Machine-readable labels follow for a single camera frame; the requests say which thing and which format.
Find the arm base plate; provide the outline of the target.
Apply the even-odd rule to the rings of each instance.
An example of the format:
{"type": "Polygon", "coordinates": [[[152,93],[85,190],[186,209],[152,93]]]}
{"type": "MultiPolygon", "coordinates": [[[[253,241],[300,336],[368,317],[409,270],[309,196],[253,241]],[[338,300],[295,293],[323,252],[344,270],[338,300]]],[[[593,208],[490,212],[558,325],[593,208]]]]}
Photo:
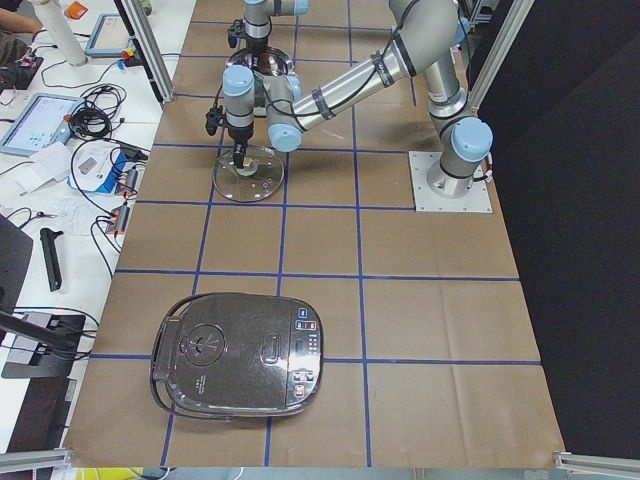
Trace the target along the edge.
{"type": "Polygon", "coordinates": [[[491,214],[493,208],[482,168],[471,177],[449,176],[440,163],[440,152],[410,151],[411,183],[418,213],[491,214]]]}

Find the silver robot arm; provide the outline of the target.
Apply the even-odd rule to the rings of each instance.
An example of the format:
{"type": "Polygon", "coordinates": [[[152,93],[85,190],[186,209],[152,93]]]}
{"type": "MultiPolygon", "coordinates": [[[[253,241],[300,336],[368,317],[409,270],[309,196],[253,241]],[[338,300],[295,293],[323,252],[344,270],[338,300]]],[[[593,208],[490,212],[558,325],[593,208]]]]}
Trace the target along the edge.
{"type": "Polygon", "coordinates": [[[348,71],[301,92],[287,54],[269,44],[272,20],[301,16],[305,1],[248,1],[244,16],[228,29],[228,43],[244,41],[232,55],[221,82],[223,98],[206,115],[206,130],[225,128],[233,142],[212,170],[216,191],[242,203],[276,192],[284,179],[278,153],[297,150],[303,135],[352,105],[402,78],[423,75],[428,110],[443,152],[426,174],[428,187],[447,199],[462,198],[479,182],[475,172],[493,143],[490,127],[471,115],[451,49],[467,33],[454,1],[391,1],[396,25],[384,47],[348,71]]]}
{"type": "Polygon", "coordinates": [[[260,55],[268,48],[272,17],[305,15],[308,0],[245,0],[243,26],[247,48],[260,55]]]}

